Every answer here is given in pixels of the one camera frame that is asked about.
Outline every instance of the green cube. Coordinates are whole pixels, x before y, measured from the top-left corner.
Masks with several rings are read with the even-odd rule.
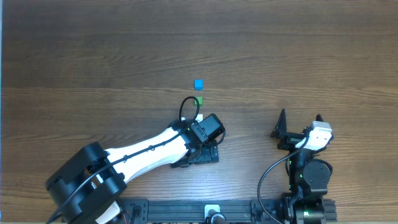
[[[199,106],[203,106],[203,97],[201,97],[201,96],[195,96],[197,99],[198,99],[198,101],[199,101]],[[196,100],[194,100],[193,101],[193,104],[196,106],[197,105],[197,101]]]

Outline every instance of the blue block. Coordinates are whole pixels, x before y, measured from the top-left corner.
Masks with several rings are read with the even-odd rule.
[[[203,89],[203,80],[195,80],[195,90]]]

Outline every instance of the cube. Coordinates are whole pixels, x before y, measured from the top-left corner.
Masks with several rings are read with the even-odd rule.
[[[203,80],[195,80],[195,90],[202,90],[203,89]]]
[[[202,96],[195,96],[197,99],[198,99],[198,101],[199,101],[199,106],[203,106],[203,97]],[[194,100],[193,101],[193,104],[196,106],[197,105],[197,101],[196,100]]]

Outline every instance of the wooden table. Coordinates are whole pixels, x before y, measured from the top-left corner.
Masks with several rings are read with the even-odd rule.
[[[339,220],[397,220],[397,12],[372,0],[5,0],[2,221],[45,221],[44,182],[82,146],[150,138],[189,95],[226,126],[220,162],[160,167],[124,196],[256,198],[286,154],[269,137],[286,108],[289,131],[317,113],[332,125],[321,158],[335,168],[326,198]],[[287,186],[279,166],[263,197]]]

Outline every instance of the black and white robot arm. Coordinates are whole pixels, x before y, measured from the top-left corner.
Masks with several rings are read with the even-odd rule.
[[[195,121],[197,109],[193,120],[182,120],[181,109],[180,119],[151,139],[107,150],[94,142],[77,152],[46,181],[46,189],[58,205],[47,223],[60,216],[76,224],[117,222],[123,211],[118,197],[129,181],[158,166],[195,157],[202,147],[215,146],[215,138],[225,133],[217,116],[211,114],[199,123]]]

